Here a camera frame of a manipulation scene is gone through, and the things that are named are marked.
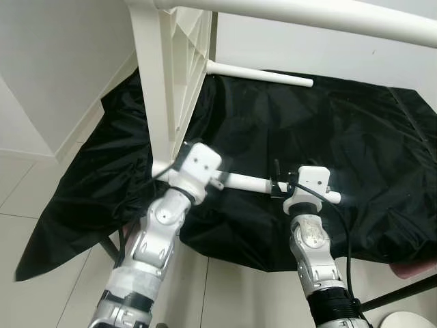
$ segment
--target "white floor tile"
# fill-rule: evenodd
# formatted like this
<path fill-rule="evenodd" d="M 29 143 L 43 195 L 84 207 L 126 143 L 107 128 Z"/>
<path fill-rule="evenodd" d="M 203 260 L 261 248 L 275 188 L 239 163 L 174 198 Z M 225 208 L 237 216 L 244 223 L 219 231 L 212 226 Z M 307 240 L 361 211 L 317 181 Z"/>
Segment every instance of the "white floor tile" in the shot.
<path fill-rule="evenodd" d="M 33 161 L 0 156 L 0 206 L 33 165 Z"/>
<path fill-rule="evenodd" d="M 56 328 L 87 252 L 26 282 L 13 282 L 36 220 L 0 215 L 0 318 L 7 328 Z"/>
<path fill-rule="evenodd" d="M 155 327 L 157 323 L 167 323 L 170 328 L 200 326 L 207 262 L 206 257 L 176 242 L 175 254 L 154 304 L 150 327 Z M 86 327 L 94 314 L 112 266 L 103 248 L 95 246 L 58 328 Z"/>
<path fill-rule="evenodd" d="M 346 262 L 339 259 L 346 278 Z M 354 260 L 352 283 L 362 302 L 407 286 L 412 280 L 397 278 L 386 264 Z M 411 311 L 437 323 L 437 290 L 433 289 L 403 301 L 366 313 L 378 327 L 395 311 Z M 314 327 L 308 304 L 295 272 L 265 273 L 236 264 L 210 259 L 201 328 Z"/>
<path fill-rule="evenodd" d="M 40 217 L 55 192 L 59 180 L 81 146 L 81 143 L 75 143 L 60 163 L 37 162 L 0 207 L 0 213 Z"/>
<path fill-rule="evenodd" d="M 79 138 L 77 138 L 77 142 L 84 143 L 88 140 L 88 137 L 93 133 L 97 124 L 102 119 L 103 114 L 104 114 L 103 106 L 102 103 L 99 102 L 97 112 L 93 115 L 91 120 L 88 122 L 87 126 L 82 130 L 81 134 L 79 135 Z"/>

